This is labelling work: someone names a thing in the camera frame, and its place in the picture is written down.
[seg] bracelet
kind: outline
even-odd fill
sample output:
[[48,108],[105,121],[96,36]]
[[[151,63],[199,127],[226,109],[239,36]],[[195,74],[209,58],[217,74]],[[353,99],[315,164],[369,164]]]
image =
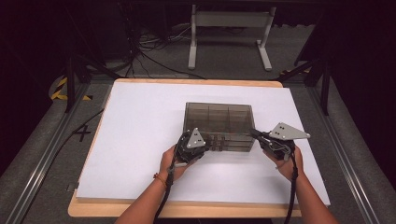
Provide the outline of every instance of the bracelet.
[[158,178],[159,180],[161,180],[161,182],[163,182],[163,186],[164,186],[165,188],[167,188],[167,187],[166,187],[165,181],[158,175],[158,173],[155,173],[155,175],[153,176],[153,178],[154,178],[154,179],[155,179],[155,178]]

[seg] metal rail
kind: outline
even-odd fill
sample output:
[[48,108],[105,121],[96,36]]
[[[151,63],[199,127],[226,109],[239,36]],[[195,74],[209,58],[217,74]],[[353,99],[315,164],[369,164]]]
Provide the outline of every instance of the metal rail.
[[329,133],[329,136],[332,140],[332,144],[334,145],[333,152],[335,154],[336,159],[338,160],[340,167],[344,173],[346,178],[346,182],[348,183],[353,196],[355,197],[356,203],[358,204],[359,209],[361,210],[361,214],[366,223],[379,223],[379,220],[375,214],[373,207],[371,206],[369,199],[367,198],[366,193],[364,192],[363,186],[361,185],[361,181],[355,170],[352,167],[352,164],[349,161],[349,158],[346,154],[346,151],[341,144],[340,139],[338,138],[337,132],[332,126],[332,122],[328,116],[325,116],[322,112],[320,106],[319,95],[315,88],[307,88],[308,93],[311,97],[311,100],[315,104],[315,108],[320,114],[320,118]]
[[23,192],[21,193],[20,198],[17,200],[14,208],[8,216],[8,219],[6,221],[7,224],[17,224],[23,222],[23,219],[26,216],[33,200],[35,199],[35,196],[40,190],[40,187],[45,179],[48,170],[50,169],[51,164],[55,160],[55,157],[58,153],[58,148],[62,143],[61,140],[64,136],[64,132],[71,118],[73,118],[74,114],[76,113],[80,99],[82,99],[88,87],[89,84],[81,84],[78,87],[76,95],[77,101],[74,103],[70,111],[62,116],[59,126],[56,129],[51,140],[49,141],[49,144],[43,156],[41,157],[37,167],[32,172],[29,181],[27,182]]

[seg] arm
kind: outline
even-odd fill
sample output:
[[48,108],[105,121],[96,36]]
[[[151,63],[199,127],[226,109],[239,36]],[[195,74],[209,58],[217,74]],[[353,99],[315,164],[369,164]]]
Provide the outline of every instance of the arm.
[[[163,180],[166,180],[166,177],[168,177],[166,169],[172,162],[174,151],[175,147],[171,147],[163,153],[160,172],[158,173],[159,177]],[[179,179],[190,165],[191,163],[188,166],[176,168],[174,181]],[[152,224],[164,193],[165,186],[163,182],[159,178],[155,178],[145,191],[121,214],[116,224]]]
[[[338,223],[323,201],[319,198],[317,192],[309,182],[309,179],[306,177],[303,168],[303,156],[298,147],[295,148],[294,154],[298,168],[296,195],[303,216],[303,222]],[[278,171],[288,180],[291,180],[293,170],[292,161],[277,161],[275,158],[272,158],[269,155],[267,156],[276,164]]]

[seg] forearm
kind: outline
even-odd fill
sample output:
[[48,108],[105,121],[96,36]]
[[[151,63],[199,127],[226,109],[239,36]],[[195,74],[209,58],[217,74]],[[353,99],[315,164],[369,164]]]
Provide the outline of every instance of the forearm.
[[152,224],[164,193],[163,183],[158,178],[154,179],[146,190],[122,213],[116,224]]
[[338,223],[305,174],[297,177],[296,195],[304,223]]

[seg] white board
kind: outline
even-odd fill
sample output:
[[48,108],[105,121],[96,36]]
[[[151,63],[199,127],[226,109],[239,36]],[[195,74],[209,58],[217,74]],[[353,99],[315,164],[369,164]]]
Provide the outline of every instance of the white board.
[[[256,129],[262,132],[280,121],[304,130],[287,88],[116,81],[77,197],[136,199],[159,171],[163,152],[182,134],[187,102],[251,105]],[[308,141],[295,143],[306,175],[330,205]],[[288,204],[290,182],[275,167],[257,141],[249,153],[208,151],[175,182],[168,201]]]

